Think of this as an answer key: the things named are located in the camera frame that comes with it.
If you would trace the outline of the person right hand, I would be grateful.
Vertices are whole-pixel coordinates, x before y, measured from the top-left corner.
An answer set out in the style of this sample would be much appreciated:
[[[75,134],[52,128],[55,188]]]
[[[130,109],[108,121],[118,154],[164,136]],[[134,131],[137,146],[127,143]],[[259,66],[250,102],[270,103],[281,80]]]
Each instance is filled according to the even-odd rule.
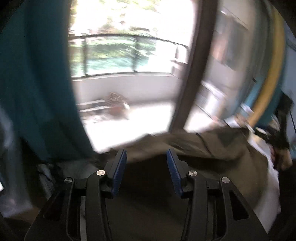
[[[273,168],[277,171],[286,170],[292,166],[292,158],[288,148],[273,148],[272,153]]]

